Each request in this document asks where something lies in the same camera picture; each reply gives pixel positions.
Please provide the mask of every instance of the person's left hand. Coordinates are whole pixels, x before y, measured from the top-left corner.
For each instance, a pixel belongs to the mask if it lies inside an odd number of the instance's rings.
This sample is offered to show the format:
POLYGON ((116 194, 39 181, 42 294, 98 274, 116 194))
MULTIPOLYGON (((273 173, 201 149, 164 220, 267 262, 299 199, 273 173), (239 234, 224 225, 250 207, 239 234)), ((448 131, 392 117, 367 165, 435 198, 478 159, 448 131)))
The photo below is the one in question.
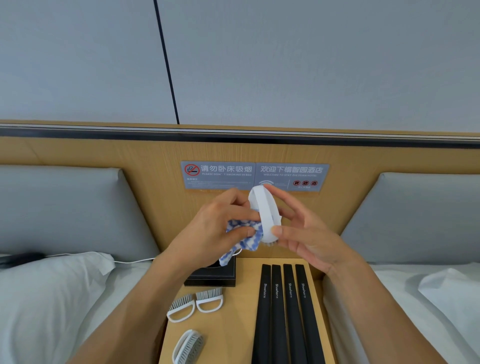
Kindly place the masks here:
POLYGON ((255 234, 255 229, 247 226, 225 232, 227 222, 232 219, 260 221, 260 214, 250 209, 247 196, 236 188, 203 205, 166 252, 174 254, 191 271, 207 267, 240 240, 255 234))

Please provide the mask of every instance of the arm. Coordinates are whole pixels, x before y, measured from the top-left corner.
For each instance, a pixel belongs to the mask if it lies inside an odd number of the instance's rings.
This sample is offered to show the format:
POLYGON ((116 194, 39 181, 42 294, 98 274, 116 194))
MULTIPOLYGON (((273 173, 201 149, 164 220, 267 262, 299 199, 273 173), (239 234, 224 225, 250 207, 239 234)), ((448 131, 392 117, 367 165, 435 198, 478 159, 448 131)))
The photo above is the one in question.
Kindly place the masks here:
POLYGON ((359 254, 296 198, 265 187, 290 207, 279 210, 291 226, 272 228, 278 244, 331 279, 371 364, 446 364, 359 254))
POLYGON ((237 189, 224 192, 200 209, 69 364, 152 363, 155 340, 186 278, 255 234, 250 227, 225 233, 231 219, 260 220, 258 212, 250 209, 247 197, 237 189))

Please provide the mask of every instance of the patterned cloth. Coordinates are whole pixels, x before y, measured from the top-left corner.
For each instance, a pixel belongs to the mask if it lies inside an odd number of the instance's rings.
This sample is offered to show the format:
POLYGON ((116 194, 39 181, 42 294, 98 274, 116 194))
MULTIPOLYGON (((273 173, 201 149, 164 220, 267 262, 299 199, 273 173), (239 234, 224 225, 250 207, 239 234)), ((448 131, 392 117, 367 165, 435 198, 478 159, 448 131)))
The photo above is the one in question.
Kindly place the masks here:
POLYGON ((240 226, 252 226, 256 231, 255 235, 250 238, 245 238, 237 245, 235 245, 228 253, 223 254, 219 259, 221 266, 226 266, 232 256, 240 249, 250 250, 254 252, 258 249, 260 240, 264 237, 264 230, 262 229, 262 223, 259 221, 251 220, 230 220, 227 225, 227 232, 230 230, 239 228, 240 226))

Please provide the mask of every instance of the headboard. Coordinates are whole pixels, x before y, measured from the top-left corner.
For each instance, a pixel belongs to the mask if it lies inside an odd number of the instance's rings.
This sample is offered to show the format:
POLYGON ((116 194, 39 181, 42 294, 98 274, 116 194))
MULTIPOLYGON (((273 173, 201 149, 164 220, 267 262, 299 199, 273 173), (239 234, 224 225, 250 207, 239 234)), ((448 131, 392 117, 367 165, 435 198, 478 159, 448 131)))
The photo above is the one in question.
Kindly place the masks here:
POLYGON ((480 175, 382 173, 342 238, 372 263, 480 262, 480 175))
POLYGON ((120 169, 0 166, 0 253, 28 251, 159 253, 120 169))

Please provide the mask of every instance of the gray wall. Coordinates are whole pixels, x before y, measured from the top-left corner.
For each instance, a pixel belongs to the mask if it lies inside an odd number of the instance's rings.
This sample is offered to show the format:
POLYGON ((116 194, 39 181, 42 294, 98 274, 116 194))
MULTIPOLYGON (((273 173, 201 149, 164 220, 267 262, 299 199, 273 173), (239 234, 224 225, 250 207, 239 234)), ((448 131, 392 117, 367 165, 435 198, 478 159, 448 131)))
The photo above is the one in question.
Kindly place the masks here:
POLYGON ((176 123, 152 0, 1 0, 0 119, 176 123))
MULTIPOLYGON (((182 124, 480 132, 479 0, 159 0, 182 124)), ((153 0, 3 0, 0 119, 175 123, 153 0)))
POLYGON ((479 0, 162 0, 181 123, 480 132, 479 0))

